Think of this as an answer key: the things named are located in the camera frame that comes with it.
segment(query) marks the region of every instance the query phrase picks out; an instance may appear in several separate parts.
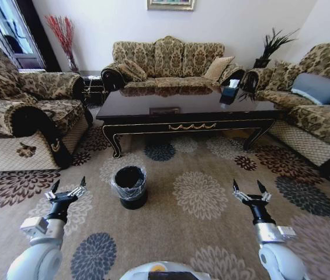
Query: white wall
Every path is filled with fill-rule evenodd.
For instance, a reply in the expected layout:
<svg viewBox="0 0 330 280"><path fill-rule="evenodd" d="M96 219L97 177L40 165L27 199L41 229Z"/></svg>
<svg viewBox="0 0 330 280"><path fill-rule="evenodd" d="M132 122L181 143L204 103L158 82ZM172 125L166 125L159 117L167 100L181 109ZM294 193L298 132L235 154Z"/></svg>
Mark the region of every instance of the white wall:
<svg viewBox="0 0 330 280"><path fill-rule="evenodd" d="M301 27L317 0L196 0L194 12L147 10L147 0L33 0L62 70L67 59L44 15L68 16L75 24L74 50L81 70L112 62L115 41L152 42L172 35L185 42L220 42L225 54L251 67L272 27ZM281 57L289 46L272 58Z"/></svg>
<svg viewBox="0 0 330 280"><path fill-rule="evenodd" d="M330 43L330 0L318 0L293 42L286 60L299 62L315 45Z"/></svg>

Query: floral sofa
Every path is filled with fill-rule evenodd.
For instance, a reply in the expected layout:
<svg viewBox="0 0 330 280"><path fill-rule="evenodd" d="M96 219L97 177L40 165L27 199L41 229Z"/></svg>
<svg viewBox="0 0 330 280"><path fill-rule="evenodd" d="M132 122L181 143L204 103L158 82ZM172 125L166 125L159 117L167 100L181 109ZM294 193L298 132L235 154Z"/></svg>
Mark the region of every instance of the floral sofa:
<svg viewBox="0 0 330 280"><path fill-rule="evenodd" d="M75 73L20 73L0 49L0 171L59 169L92 124Z"/></svg>
<svg viewBox="0 0 330 280"><path fill-rule="evenodd" d="M229 64L218 81L202 77L217 57L224 55L219 43L183 43L171 36L154 43L115 42L114 63L103 69L101 76L105 90L122 89L124 95L168 93L192 93L205 87L216 89L234 79L242 79L243 67ZM132 60L147 74L145 81L126 81L116 64Z"/></svg>
<svg viewBox="0 0 330 280"><path fill-rule="evenodd" d="M257 98L270 100L286 111L269 132L319 166L330 179L330 105L315 105L290 92L300 73L330 78L330 43L316 45L299 64L276 65L276 69L252 69L245 76L255 76ZM285 74L275 75L274 71Z"/></svg>

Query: trash can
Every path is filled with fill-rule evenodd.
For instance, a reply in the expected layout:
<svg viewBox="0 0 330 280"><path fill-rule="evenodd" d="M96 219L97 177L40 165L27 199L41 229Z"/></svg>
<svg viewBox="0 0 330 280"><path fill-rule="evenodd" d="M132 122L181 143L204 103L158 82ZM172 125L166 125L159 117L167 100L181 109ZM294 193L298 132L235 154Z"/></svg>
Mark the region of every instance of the trash can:
<svg viewBox="0 0 330 280"><path fill-rule="evenodd" d="M126 166L112 177L113 192L120 198L123 207L135 210L142 207L148 199L146 187L147 172L138 166Z"/></svg>

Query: sofa skirt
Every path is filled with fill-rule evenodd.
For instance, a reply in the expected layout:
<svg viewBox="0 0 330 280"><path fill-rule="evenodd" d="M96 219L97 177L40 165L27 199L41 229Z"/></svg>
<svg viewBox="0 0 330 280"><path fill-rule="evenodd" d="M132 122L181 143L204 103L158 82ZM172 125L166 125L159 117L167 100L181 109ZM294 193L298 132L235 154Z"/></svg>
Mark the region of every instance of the sofa skirt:
<svg viewBox="0 0 330 280"><path fill-rule="evenodd" d="M62 138L70 154L88 129L82 116ZM37 131L30 137L0 138L0 171L59 169L44 135Z"/></svg>
<svg viewBox="0 0 330 280"><path fill-rule="evenodd" d="M330 159L330 144L283 120L277 120L269 133L316 166L320 166Z"/></svg>

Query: carpet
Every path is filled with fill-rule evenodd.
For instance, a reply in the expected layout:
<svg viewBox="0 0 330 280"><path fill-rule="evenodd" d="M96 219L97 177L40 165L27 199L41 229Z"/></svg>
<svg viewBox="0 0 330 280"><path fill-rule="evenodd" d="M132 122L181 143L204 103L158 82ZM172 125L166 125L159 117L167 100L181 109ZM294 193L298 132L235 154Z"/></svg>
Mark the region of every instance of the carpet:
<svg viewBox="0 0 330 280"><path fill-rule="evenodd" d="M70 168L0 172L0 279L28 248L23 220L50 209L43 193L58 179L59 191L71 190L83 176L88 192L70 206L57 279L115 280L158 260L186 263L220 280L269 279L251 212L232 195L233 179L246 193L259 192L257 180L266 186L272 218L298 234L288 246L311 279L330 279L330 182L270 136L244 152L247 136L125 135L124 155L114 159L95 121ZM124 209L110 189L113 171L125 165L147 171L148 201L135 211Z"/></svg>

